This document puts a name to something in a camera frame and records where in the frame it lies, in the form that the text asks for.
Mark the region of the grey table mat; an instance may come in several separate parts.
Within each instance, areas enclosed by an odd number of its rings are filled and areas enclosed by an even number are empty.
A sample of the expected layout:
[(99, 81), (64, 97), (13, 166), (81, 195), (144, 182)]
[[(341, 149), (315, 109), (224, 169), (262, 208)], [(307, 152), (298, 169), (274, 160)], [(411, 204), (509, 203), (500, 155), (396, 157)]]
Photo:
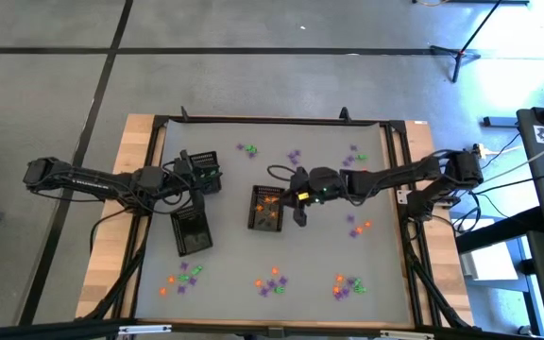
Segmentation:
[[(236, 146), (242, 144), (244, 150)], [(247, 147), (257, 148), (248, 157)], [(312, 169), (339, 169), (357, 145), (367, 155), (362, 168), (384, 169), (378, 126), (297, 126), (265, 124), (182, 124), (167, 126), (163, 159), (170, 161), (186, 149), (190, 154), (215, 151), (220, 164), (222, 188), (205, 199), (213, 246), (186, 257), (192, 268), (203, 270), (196, 284), (184, 294), (167, 278), (180, 271), (172, 222), (160, 204), (151, 222), (137, 297), (140, 318), (375, 321), (407, 324), (411, 320), (400, 264), (395, 228), (394, 200), (382, 191), (364, 205), (352, 206), (343, 199), (307, 208), (307, 225), (298, 226), (290, 210), (283, 213), (281, 232), (247, 227), (254, 185), (285, 187), (288, 154), (301, 151), (299, 163)], [(354, 215), (349, 223), (347, 216)], [(366, 228), (365, 222), (372, 227)], [(357, 238), (351, 230), (363, 228)], [(271, 270), (277, 267), (278, 275)], [(337, 282), (336, 276), (344, 281)], [(288, 282), (279, 283), (284, 276)], [(348, 278), (361, 279), (367, 291), (354, 292)], [(255, 280), (262, 280), (261, 287)], [(276, 294), (267, 282), (285, 288)], [(341, 300), (333, 286), (350, 290)], [(161, 296), (159, 289), (167, 294)], [(269, 290), (267, 297), (260, 290)]]

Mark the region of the black metal table frame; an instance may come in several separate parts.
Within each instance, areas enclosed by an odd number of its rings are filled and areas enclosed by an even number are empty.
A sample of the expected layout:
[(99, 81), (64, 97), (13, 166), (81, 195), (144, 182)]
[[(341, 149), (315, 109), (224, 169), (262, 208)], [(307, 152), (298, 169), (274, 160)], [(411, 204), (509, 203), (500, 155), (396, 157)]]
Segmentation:
[[(163, 144), (169, 117), (153, 114), (131, 114), (127, 117), (122, 140), (118, 148), (114, 172), (133, 171), (141, 165), (158, 165), (162, 161)], [(369, 120), (351, 120), (349, 123), (337, 118), (293, 118), (266, 116), (190, 116), (189, 124), (196, 123), (240, 123), (277, 125), (316, 125), (340, 127), (367, 126)], [(403, 121), (381, 119), (379, 128), (383, 156), (386, 163), (403, 165), (414, 158), (421, 158), (433, 150), (431, 129), (425, 121)], [(127, 213), (115, 215), (117, 203), (105, 204), (102, 215), (105, 219), (94, 237), (95, 253), (91, 256), (76, 307), (76, 315), (91, 312), (97, 302), (112, 288), (133, 256), (139, 243), (145, 239), (148, 221), (144, 217), (134, 218)], [(427, 267), (429, 276), (444, 295), (456, 314), (466, 321), (473, 321), (465, 279), (461, 272), (459, 255), (452, 229), (447, 227), (448, 217), (442, 212), (429, 221), (414, 244), (414, 252)], [(441, 315), (439, 305), (425, 292), (422, 280), (405, 274), (405, 286), (414, 289), (408, 297), (409, 311), (421, 311), (421, 322), (425, 326), (448, 326), (448, 319)]]

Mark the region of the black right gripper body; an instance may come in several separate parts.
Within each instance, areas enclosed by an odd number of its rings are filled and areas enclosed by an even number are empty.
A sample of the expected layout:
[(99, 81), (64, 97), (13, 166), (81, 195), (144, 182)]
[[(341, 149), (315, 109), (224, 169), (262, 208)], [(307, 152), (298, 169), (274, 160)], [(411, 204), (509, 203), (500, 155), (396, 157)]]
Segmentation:
[(312, 169), (302, 189), (302, 202), (307, 206), (324, 204), (343, 196), (344, 189), (339, 173), (328, 167)]

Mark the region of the black plastic slotted basket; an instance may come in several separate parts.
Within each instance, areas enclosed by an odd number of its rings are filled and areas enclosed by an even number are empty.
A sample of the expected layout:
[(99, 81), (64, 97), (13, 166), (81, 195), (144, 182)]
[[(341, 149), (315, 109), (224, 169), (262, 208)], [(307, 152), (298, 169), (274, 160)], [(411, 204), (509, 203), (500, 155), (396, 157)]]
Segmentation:
[[(204, 195), (215, 194), (221, 190), (221, 170), (217, 161), (217, 154), (215, 151), (204, 152), (199, 154), (190, 155), (190, 161), (196, 165), (201, 166), (201, 171), (205, 172), (205, 177), (200, 178), (201, 188), (200, 191)], [(217, 170), (215, 176), (210, 176), (210, 171)]]
[[(269, 231), (269, 232), (281, 232), (282, 220), (283, 220), (283, 206), (281, 205), (282, 188), (271, 186), (254, 185), (252, 188), (251, 200), (249, 205), (249, 216), (247, 220), (247, 227), (250, 230), (257, 231)], [(270, 204), (264, 203), (264, 198), (269, 196), (277, 196), (278, 202), (271, 202)], [(263, 211), (258, 212), (256, 210), (257, 205), (263, 206)], [(277, 218), (271, 219), (269, 214), (277, 213)]]
[(204, 210), (186, 207), (171, 214), (178, 255), (185, 257), (211, 248), (213, 239)]

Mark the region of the white box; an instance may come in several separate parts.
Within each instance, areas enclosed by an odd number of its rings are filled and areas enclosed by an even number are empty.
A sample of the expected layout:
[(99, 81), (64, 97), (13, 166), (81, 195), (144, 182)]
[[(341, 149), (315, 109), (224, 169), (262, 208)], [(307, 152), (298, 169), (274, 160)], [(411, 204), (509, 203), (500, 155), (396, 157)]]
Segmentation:
[(475, 281), (510, 281), (518, 278), (506, 243), (461, 254), (460, 261), (464, 275)]

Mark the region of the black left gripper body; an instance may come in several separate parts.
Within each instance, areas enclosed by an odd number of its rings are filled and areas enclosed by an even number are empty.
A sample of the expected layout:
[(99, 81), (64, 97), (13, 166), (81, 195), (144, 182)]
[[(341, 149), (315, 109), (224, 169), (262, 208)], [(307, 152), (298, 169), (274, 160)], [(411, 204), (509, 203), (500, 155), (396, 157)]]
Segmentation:
[(174, 160), (173, 162), (173, 172), (176, 175), (182, 177), (189, 185), (192, 190), (197, 190), (201, 188), (200, 176), (201, 176), (201, 166), (196, 165), (190, 160)]

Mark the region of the black tripod stand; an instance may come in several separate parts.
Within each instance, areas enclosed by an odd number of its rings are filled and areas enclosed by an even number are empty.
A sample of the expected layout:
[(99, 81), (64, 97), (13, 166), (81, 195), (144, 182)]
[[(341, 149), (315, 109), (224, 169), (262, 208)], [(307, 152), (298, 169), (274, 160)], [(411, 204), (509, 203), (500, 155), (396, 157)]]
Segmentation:
[(464, 43), (464, 45), (460, 49), (451, 49), (447, 47), (442, 47), (438, 45), (431, 45), (430, 51), (433, 55), (442, 54), (446, 56), (450, 56), (454, 59), (454, 67), (452, 71), (452, 76), (450, 77), (450, 81), (452, 83), (456, 83), (458, 81), (458, 77), (460, 74), (462, 61), (464, 59), (471, 59), (471, 60), (477, 60), (481, 56), (479, 54), (468, 54), (467, 50), (471, 43), (474, 41), (474, 39), (477, 37), (477, 35), (480, 33), (482, 28), (485, 26), (487, 21), (490, 19), (490, 17), (494, 14), (494, 12), (498, 9), (498, 7), (503, 3), (503, 0), (496, 0), (493, 4), (493, 7), (491, 10), (486, 14), (486, 16), (483, 18), (483, 20), (478, 24), (476, 29), (473, 31), (473, 33), (469, 36), (467, 41)]

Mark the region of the black desk leg bar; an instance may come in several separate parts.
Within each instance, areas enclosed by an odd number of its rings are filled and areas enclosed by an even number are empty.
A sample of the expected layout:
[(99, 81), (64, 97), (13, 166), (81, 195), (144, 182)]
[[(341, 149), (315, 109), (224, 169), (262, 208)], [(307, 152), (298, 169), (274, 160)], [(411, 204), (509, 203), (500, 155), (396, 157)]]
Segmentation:
[(468, 253), (518, 238), (529, 231), (544, 232), (544, 216), (539, 206), (457, 236), (455, 242), (459, 253)]

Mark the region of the silver metal bracket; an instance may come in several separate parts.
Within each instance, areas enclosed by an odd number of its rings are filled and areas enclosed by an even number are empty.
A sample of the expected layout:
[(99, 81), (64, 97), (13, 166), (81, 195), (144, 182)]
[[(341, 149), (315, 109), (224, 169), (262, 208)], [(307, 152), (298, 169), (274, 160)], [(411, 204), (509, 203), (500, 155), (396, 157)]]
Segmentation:
[(432, 333), (417, 331), (381, 330), (379, 337), (392, 340), (435, 340)]
[(173, 330), (170, 324), (162, 325), (126, 325), (120, 326), (118, 335), (168, 333)]

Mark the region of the black rig beam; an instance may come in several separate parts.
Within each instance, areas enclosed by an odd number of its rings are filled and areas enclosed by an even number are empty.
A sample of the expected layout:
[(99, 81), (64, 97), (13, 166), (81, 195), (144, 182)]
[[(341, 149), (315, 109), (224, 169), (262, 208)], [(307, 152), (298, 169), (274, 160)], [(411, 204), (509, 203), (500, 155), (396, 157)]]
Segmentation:
[(261, 335), (269, 338), (284, 338), (287, 336), (354, 336), (380, 338), (379, 335), (381, 330), (396, 330), (404, 332), (432, 333), (435, 340), (544, 340), (544, 337), (495, 333), (475, 330), (473, 328), (454, 329), (420, 326), (413, 329), (401, 330), (386, 326), (323, 327), (199, 324), (189, 322), (158, 322), (131, 318), (77, 320), (72, 322), (0, 327), (0, 340), (93, 340), (101, 337), (125, 336), (118, 335), (120, 326), (162, 324), (170, 324), (172, 326), (173, 330), (168, 333), (232, 333)]

